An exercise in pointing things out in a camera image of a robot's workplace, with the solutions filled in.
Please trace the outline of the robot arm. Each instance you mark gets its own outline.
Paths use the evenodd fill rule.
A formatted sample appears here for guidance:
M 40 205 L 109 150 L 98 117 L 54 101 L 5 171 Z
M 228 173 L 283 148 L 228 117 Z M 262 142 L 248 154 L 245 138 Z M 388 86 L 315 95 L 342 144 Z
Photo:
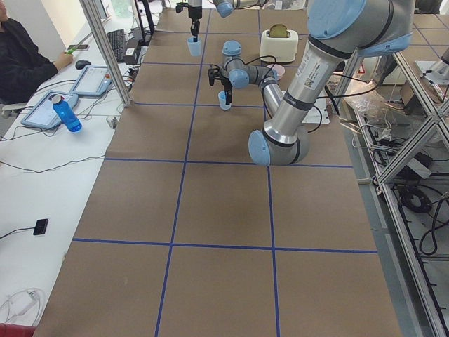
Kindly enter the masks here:
M 414 11 L 414 1 L 314 1 L 308 10 L 309 36 L 302 62 L 286 91 L 270 69 L 243 63 L 239 42 L 225 42 L 219 78 L 229 88 L 258 85 L 272 114 L 249 136 L 252 161 L 269 166 L 302 160 L 309 150 L 302 122 L 338 64 L 354 51 L 372 57 L 406 49 Z
M 263 7 L 267 1 L 263 0 L 213 0 L 213 5 L 222 18 L 229 16 L 238 9 L 247 9 L 252 7 Z M 203 2 L 201 0 L 188 0 L 177 2 L 175 12 L 181 13 L 187 9 L 188 17 L 191 20 L 190 32 L 193 42 L 199 40 L 200 19 L 203 16 Z

